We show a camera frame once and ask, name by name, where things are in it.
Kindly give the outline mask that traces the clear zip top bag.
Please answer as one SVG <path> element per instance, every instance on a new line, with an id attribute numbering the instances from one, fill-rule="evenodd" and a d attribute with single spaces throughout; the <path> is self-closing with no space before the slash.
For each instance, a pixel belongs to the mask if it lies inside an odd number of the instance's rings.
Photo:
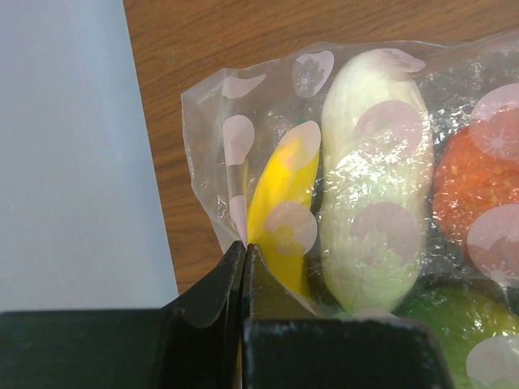
<path id="1" fill-rule="evenodd" d="M 222 248 L 319 315 L 423 321 L 457 388 L 518 385 L 518 34 L 318 44 L 181 96 Z"/>

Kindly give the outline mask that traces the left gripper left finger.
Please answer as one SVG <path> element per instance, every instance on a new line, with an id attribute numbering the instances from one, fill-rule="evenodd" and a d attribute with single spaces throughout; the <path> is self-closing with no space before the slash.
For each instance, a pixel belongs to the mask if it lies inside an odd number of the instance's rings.
<path id="1" fill-rule="evenodd" d="M 238 358 L 246 248 L 234 242 L 219 263 L 164 307 L 168 332 L 161 388 L 231 388 Z"/>

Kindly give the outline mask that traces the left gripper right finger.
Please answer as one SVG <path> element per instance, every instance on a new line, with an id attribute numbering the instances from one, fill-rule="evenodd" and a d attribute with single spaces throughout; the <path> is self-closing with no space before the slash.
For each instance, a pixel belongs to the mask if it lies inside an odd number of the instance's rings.
<path id="1" fill-rule="evenodd" d="M 437 339 L 416 320 L 319 318 L 249 246 L 243 273 L 245 388 L 451 388 Z"/>

